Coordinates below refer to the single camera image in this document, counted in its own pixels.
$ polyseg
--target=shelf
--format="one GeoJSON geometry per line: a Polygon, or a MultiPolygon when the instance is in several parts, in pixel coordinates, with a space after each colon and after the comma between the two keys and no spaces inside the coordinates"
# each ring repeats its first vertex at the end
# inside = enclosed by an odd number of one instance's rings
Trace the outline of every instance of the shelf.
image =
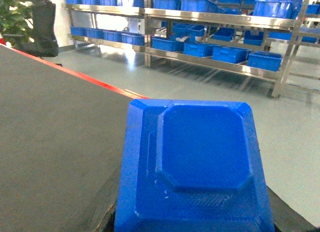
{"type": "Polygon", "coordinates": [[[126,17],[143,17],[145,9],[139,7],[123,7],[123,6],[103,6],[103,5],[87,5],[87,4],[69,4],[63,5],[66,9],[87,13],[98,13],[103,15],[115,15],[126,17]]]}
{"type": "Polygon", "coordinates": [[[154,48],[145,48],[145,53],[147,55],[155,56],[159,58],[180,61],[188,64],[204,66],[209,68],[216,68],[218,70],[228,71],[228,72],[235,73],[238,75],[243,75],[243,76],[255,77],[268,82],[276,82],[279,74],[278,72],[260,69],[260,68],[253,68],[246,65],[227,63],[227,62],[213,60],[210,58],[195,57],[195,56],[186,55],[182,53],[169,52],[169,51],[159,50],[154,48]]]}
{"type": "Polygon", "coordinates": [[[293,29],[295,20],[286,18],[271,18],[249,15],[233,15],[222,13],[201,13],[169,9],[145,8],[144,13],[149,17],[210,24],[228,24],[242,27],[255,27],[271,30],[288,31],[293,29]]]}
{"type": "Polygon", "coordinates": [[[128,43],[120,43],[120,42],[113,42],[108,41],[104,39],[99,38],[89,38],[85,36],[78,36],[78,35],[68,35],[69,39],[76,40],[76,41],[82,41],[82,42],[88,42],[96,45],[102,45],[102,46],[110,46],[117,49],[123,49],[123,50],[134,50],[135,52],[145,52],[144,46],[139,45],[132,45],[128,43]]]}

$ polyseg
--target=black chair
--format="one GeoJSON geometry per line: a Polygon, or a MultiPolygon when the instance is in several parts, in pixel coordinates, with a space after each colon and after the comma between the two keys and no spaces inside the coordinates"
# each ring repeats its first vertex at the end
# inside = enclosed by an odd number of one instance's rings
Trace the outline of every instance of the black chair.
{"type": "Polygon", "coordinates": [[[31,0],[34,42],[22,43],[23,35],[4,34],[16,41],[15,49],[36,57],[56,57],[59,46],[54,32],[56,5],[49,0],[31,0]]]}

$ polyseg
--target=epoxy floor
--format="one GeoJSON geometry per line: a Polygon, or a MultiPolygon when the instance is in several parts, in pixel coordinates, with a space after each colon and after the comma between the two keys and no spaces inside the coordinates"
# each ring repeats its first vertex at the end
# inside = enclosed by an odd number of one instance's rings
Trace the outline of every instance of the epoxy floor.
{"type": "MultiPolygon", "coordinates": [[[[272,44],[282,52],[285,44],[272,44]]],[[[179,62],[144,66],[144,54],[102,47],[49,59],[107,84],[154,99],[244,101],[253,110],[268,186],[320,226],[320,96],[289,91],[267,97],[271,84],[179,62]]],[[[320,50],[300,47],[291,71],[320,76],[320,50]]],[[[301,84],[317,86],[306,79],[301,84]]]]}

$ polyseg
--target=potted plant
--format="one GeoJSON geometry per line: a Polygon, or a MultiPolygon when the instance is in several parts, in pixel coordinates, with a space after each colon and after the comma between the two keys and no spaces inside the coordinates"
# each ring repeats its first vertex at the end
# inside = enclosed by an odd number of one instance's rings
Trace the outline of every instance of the potted plant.
{"type": "MultiPolygon", "coordinates": [[[[25,4],[29,1],[0,0],[0,31],[2,31],[2,34],[23,35],[23,42],[30,41],[32,9],[25,4]]],[[[12,45],[15,44],[15,40],[12,37],[6,37],[6,40],[12,45]]]]}

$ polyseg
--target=red stripe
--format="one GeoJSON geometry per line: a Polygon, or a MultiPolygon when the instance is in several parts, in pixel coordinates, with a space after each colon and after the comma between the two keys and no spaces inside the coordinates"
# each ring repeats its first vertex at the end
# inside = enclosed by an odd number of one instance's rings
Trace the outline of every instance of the red stripe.
{"type": "Polygon", "coordinates": [[[106,88],[106,89],[108,89],[108,90],[110,90],[110,91],[113,91],[113,92],[116,92],[116,93],[118,93],[118,94],[121,94],[121,95],[123,95],[123,96],[127,96],[127,97],[132,98],[132,99],[148,99],[148,97],[146,97],[146,96],[143,96],[143,95],[140,95],[140,94],[137,94],[137,93],[128,91],[128,90],[124,90],[124,89],[121,89],[121,88],[118,88],[118,87],[115,87],[115,86],[112,86],[112,85],[110,85],[110,84],[104,83],[104,82],[102,82],[102,81],[100,81],[100,80],[97,80],[97,79],[95,79],[95,78],[92,78],[92,77],[90,77],[90,76],[88,76],[88,75],[86,75],[86,74],[76,72],[76,71],[74,71],[74,70],[72,70],[72,69],[68,69],[68,68],[61,67],[61,66],[56,65],[56,64],[54,64],[54,63],[52,63],[52,62],[46,61],[46,60],[44,60],[44,59],[35,57],[35,56],[30,55],[30,54],[27,54],[27,53],[24,53],[24,52],[19,51],[19,50],[17,50],[17,49],[10,48],[10,47],[7,47],[7,46],[5,46],[5,47],[8,48],[8,49],[10,49],[10,50],[12,50],[12,51],[15,51],[15,52],[17,52],[17,53],[19,53],[19,54],[21,54],[21,55],[27,56],[27,57],[35,60],[35,61],[38,61],[38,62],[40,62],[40,63],[42,63],[42,64],[45,64],[45,65],[50,66],[50,67],[53,67],[53,68],[55,68],[55,69],[57,69],[57,70],[59,70],[59,71],[68,73],[68,74],[70,74],[70,75],[73,75],[73,76],[75,76],[75,77],[78,77],[78,78],[80,78],[80,79],[83,79],[83,80],[85,80],[85,81],[88,81],[88,82],[90,82],[90,83],[93,83],[93,84],[95,84],[95,85],[97,85],[97,86],[101,86],[101,87],[103,87],[103,88],[106,88]]]}

